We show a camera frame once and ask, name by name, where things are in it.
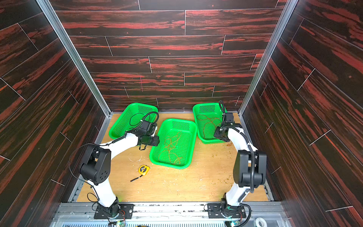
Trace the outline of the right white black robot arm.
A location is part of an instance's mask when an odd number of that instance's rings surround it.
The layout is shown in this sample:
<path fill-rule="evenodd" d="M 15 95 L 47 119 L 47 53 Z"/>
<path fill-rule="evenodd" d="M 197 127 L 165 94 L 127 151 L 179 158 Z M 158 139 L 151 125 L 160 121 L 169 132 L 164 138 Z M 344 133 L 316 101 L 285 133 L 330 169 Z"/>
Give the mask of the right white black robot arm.
<path fill-rule="evenodd" d="M 216 128 L 214 137 L 224 142 L 232 142 L 237 151 L 233 166 L 234 184 L 220 203 L 221 215 L 232 218 L 247 207 L 243 204 L 246 196 L 265 184 L 267 155 L 252 145 L 241 124 L 237 124 L 233 114 L 226 111 L 223 101 L 218 104 L 222 111 L 222 122 Z"/>

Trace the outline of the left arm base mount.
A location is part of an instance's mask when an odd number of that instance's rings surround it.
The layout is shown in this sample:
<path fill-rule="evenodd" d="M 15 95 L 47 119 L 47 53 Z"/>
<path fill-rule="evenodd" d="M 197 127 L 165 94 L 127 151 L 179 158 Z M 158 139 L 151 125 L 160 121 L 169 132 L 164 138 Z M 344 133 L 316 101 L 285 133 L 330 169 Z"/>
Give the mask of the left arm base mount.
<path fill-rule="evenodd" d="M 119 203 L 107 208 L 97 204 L 94 219 L 131 219 L 133 215 L 134 204 Z"/>

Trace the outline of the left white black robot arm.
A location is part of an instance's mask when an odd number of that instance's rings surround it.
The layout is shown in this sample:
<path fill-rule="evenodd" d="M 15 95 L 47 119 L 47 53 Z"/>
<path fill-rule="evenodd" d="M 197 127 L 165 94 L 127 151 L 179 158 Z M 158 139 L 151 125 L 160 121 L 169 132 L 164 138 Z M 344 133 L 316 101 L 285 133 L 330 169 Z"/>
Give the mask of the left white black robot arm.
<path fill-rule="evenodd" d="M 156 147 L 160 143 L 159 137 L 155 135 L 158 120 L 158 112 L 149 112 L 135 128 L 126 131 L 121 137 L 106 144 L 87 143 L 75 149 L 78 151 L 86 147 L 79 166 L 82 182 L 91 186 L 96 196 L 95 203 L 110 217 L 116 217 L 120 210 L 119 200 L 109 182 L 111 161 L 122 152 L 136 146 L 139 146 L 139 150 L 145 150 L 142 145 Z"/>

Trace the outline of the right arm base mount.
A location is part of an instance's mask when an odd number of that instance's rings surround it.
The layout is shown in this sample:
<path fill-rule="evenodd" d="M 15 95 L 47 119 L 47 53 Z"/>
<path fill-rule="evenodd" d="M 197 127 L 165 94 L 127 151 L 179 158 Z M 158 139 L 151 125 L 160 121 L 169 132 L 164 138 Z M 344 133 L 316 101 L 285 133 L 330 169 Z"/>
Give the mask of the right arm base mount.
<path fill-rule="evenodd" d="M 218 218 L 246 218 L 246 212 L 243 206 L 230 206 L 221 203 L 207 203 L 204 210 L 208 213 L 210 219 Z"/>

